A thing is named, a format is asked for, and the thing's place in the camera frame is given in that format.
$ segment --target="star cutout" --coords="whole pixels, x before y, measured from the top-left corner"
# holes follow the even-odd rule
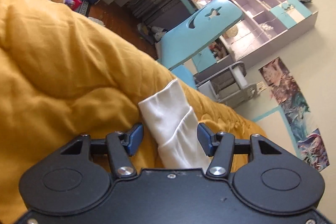
[[[217,9],[211,9],[210,13],[205,15],[206,17],[209,17],[209,19],[215,17],[215,16],[219,16],[220,13],[219,13],[219,10],[220,10],[221,7],[217,8]]]

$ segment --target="white wall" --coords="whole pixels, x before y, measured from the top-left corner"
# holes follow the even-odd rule
[[[330,160],[330,166],[321,172],[326,189],[318,209],[336,222],[336,0],[314,0],[314,4],[319,10],[315,29],[251,68],[247,79],[262,80],[258,69],[278,56],[292,72],[315,116]],[[273,105],[264,91],[237,112],[252,119]]]

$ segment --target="yellow comforter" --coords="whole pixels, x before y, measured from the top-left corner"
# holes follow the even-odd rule
[[[105,27],[48,0],[0,0],[0,219],[26,210],[23,172],[82,132],[104,138],[141,121],[137,103],[175,76]],[[181,82],[200,122],[237,138],[263,133]],[[160,166],[148,131],[132,158]],[[246,163],[235,157],[234,169]]]

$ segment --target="electrical outlet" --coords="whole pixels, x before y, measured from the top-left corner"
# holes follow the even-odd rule
[[[266,84],[264,82],[259,82],[257,84],[257,91],[258,93],[265,90],[267,88]]]

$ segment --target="paper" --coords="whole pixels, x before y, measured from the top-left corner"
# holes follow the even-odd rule
[[[280,107],[277,106],[274,112],[268,113],[269,115],[261,117],[255,122],[266,132],[268,139],[296,156],[298,153],[292,145],[291,132],[290,129],[287,129],[287,120],[280,111]]]
[[[286,116],[302,160],[318,171],[329,166],[318,126],[288,68],[278,57],[259,71]]]

